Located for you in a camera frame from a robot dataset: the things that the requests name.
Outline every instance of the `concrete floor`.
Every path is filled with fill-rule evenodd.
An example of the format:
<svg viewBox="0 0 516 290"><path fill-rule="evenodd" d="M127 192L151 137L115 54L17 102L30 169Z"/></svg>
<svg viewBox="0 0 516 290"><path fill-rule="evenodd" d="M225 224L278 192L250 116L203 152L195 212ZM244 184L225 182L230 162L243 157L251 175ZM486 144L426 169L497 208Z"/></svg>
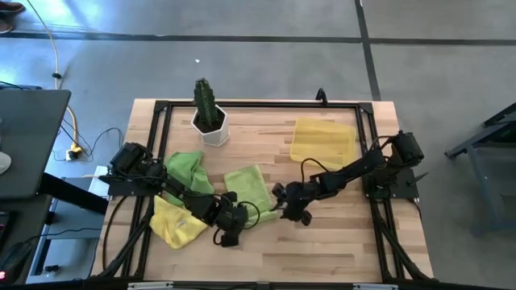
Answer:
<svg viewBox="0 0 516 290"><path fill-rule="evenodd" d="M146 35L360 36L352 0L34 0L53 31ZM369 35L378 38L514 39L516 2L363 0ZM20 31L42 31L31 10ZM0 39L0 80L53 86L46 39ZM217 97L372 100L362 44L136 42L58 40L63 89L90 143L104 129L127 128L136 97L192 97L206 77ZM426 158L416 172L422 220L435 277L446 282L516 288L516 233L476 238L483 206L467 158L443 152L513 103L515 46L373 45L382 100L394 101L402 129L413 131ZM50 160L56 176L91 174L117 151L114 132L86 163ZM60 134L62 158L70 141Z"/></svg>

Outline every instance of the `yellow cloth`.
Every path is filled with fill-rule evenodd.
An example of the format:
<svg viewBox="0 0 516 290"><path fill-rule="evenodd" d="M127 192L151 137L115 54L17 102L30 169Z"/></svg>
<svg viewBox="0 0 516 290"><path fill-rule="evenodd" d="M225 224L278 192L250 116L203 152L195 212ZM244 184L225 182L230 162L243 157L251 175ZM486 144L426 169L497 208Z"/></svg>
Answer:
<svg viewBox="0 0 516 290"><path fill-rule="evenodd" d="M150 226L173 249L181 249L192 242L207 227L190 211L171 205L158 196L154 196L154 215Z"/></svg>

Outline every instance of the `wooden table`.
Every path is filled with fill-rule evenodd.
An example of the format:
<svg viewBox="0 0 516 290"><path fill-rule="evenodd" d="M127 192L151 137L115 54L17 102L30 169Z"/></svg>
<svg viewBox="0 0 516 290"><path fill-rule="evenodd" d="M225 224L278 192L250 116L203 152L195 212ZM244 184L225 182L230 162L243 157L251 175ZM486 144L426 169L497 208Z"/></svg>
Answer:
<svg viewBox="0 0 516 290"><path fill-rule="evenodd" d="M126 142L147 143L154 102L155 99L135 100ZM396 134L398 124L394 104L391 101L374 101L372 104L378 134ZM202 166L218 193L225 190L224 173L253 164L260 166L269 190L276 182L287 184L300 180L299 162L289 157L297 117L319 118L356 126L354 113L346 109L225 108L225 111L229 114L231 137L225 145L217 148L203 145L200 136L190 125L193 108L174 108L166 149L166 156L175 151L203 150L205 155ZM161 132L163 119L160 118L157 132ZM160 134L157 134L155 144L159 144L159 141ZM361 156L358 135L356 156ZM306 172L309 175L321 170L306 166ZM102 237L117 202L110 202ZM128 197L114 218L107 242L108 262L127 240L134 204L135 198ZM205 230L181 250L173 250L152 234L145 279L380 282L371 210L363 197L361 182L351 182L337 197L314 201L308 209L314 216L310 226L284 219L264 222L252 230L244 231L240 245L232 248L221 248L212 243L213 228ZM393 211L400 243L422 272L432 276L418 211L408 201L400 200L393 200ZM92 274L102 270L102 242L97 249ZM385 248L389 269L394 273L392 251L389 246ZM139 249L140 244L137 243L132 271L137 264Z"/></svg>

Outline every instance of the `yellow container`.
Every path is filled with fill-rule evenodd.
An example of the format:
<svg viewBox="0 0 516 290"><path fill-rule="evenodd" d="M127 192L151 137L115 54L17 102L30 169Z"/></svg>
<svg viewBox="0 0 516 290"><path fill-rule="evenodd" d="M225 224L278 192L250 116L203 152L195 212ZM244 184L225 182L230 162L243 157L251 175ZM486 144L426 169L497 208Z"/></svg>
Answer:
<svg viewBox="0 0 516 290"><path fill-rule="evenodd" d="M338 170L355 161L356 129L314 118L298 118L290 158L302 162L314 158L328 169Z"/></svg>

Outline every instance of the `potted cactus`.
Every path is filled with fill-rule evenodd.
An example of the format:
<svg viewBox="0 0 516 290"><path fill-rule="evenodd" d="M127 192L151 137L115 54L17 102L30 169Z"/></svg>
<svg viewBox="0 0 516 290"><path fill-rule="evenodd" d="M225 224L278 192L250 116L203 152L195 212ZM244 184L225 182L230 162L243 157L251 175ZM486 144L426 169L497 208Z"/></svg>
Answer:
<svg viewBox="0 0 516 290"><path fill-rule="evenodd" d="M229 139L227 114L215 105L215 95L206 79L195 82L193 95L197 110L192 118L192 126L199 132L204 144L223 145Z"/></svg>

